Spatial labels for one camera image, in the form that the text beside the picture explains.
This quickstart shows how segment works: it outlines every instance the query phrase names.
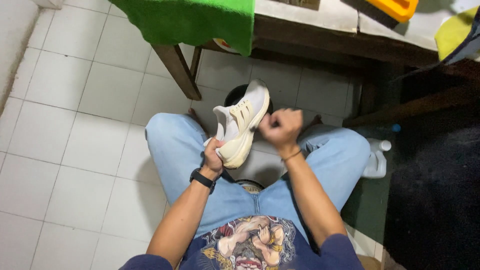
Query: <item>person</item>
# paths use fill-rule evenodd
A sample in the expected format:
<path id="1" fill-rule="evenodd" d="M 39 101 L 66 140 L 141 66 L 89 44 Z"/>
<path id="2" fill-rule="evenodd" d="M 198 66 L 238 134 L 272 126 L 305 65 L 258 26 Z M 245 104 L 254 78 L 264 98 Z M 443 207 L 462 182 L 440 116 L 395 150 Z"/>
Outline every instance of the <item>person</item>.
<path id="1" fill-rule="evenodd" d="M 352 130 L 323 124 L 297 140 L 301 126 L 300 110 L 264 116 L 259 130 L 288 173 L 250 194 L 227 180 L 215 151 L 223 142 L 213 138 L 204 147 L 205 132 L 191 115 L 155 115 L 145 136 L 171 209 L 146 254 L 121 269 L 363 269 L 339 211 L 370 146 Z M 197 180 L 204 177 L 216 182 L 213 189 Z"/>

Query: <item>forearm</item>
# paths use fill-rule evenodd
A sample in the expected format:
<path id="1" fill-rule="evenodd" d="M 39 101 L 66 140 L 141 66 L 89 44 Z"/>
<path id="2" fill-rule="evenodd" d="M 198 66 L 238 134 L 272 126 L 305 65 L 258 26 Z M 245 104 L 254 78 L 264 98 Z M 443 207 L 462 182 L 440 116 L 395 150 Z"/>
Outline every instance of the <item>forearm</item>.
<path id="1" fill-rule="evenodd" d="M 197 231 L 209 193 L 208 187 L 192 181 L 158 225 L 147 254 L 167 259 L 175 269 Z"/>
<path id="2" fill-rule="evenodd" d="M 347 235 L 342 218 L 322 188 L 305 158 L 298 154 L 285 161 L 293 195 L 307 227 L 317 245 L 335 233 Z"/>

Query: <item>shoe sole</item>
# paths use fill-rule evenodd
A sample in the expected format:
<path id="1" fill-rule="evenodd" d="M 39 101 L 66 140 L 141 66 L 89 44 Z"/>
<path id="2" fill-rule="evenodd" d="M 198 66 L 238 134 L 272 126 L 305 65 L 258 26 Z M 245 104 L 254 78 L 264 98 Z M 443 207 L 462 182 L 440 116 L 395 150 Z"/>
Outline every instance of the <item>shoe sole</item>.
<path id="1" fill-rule="evenodd" d="M 225 162 L 223 166 L 227 169 L 236 169 L 240 167 L 245 160 L 248 157 L 248 154 L 250 153 L 250 149 L 252 148 L 252 142 L 253 142 L 253 134 L 255 133 L 255 130 L 264 117 L 264 115 L 267 113 L 268 110 L 268 105 L 270 105 L 270 94 L 268 93 L 268 88 L 264 86 L 264 93 L 265 93 L 265 99 L 264 103 L 262 105 L 262 108 L 258 112 L 257 115 L 252 119 L 250 124 L 248 125 L 247 129 L 245 130 L 245 133 L 242 136 L 242 144 L 239 150 L 233 155 L 233 157 L 230 158 L 229 161 Z"/>

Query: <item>graphic print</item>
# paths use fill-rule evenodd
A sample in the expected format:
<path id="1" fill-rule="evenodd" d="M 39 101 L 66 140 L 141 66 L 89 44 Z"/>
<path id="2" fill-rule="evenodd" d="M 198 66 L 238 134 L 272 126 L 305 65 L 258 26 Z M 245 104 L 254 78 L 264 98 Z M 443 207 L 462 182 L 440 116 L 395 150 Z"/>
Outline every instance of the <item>graphic print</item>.
<path id="1" fill-rule="evenodd" d="M 295 227 L 291 221 L 270 216 L 250 216 L 231 221 L 202 236 L 204 269 L 277 270 L 295 255 Z"/>

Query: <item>navy blue t-shirt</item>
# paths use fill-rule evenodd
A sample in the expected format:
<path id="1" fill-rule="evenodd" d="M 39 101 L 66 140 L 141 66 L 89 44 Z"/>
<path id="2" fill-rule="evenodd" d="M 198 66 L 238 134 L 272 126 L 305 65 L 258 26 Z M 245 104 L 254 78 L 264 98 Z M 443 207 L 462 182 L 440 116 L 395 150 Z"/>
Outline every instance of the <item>navy blue t-shirt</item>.
<path id="1" fill-rule="evenodd" d="M 121 270 L 172 269 L 156 255 L 131 258 Z M 347 236 L 334 234 L 312 251 L 291 221 L 271 216 L 249 216 L 195 238 L 180 270 L 302 270 L 363 269 Z"/>

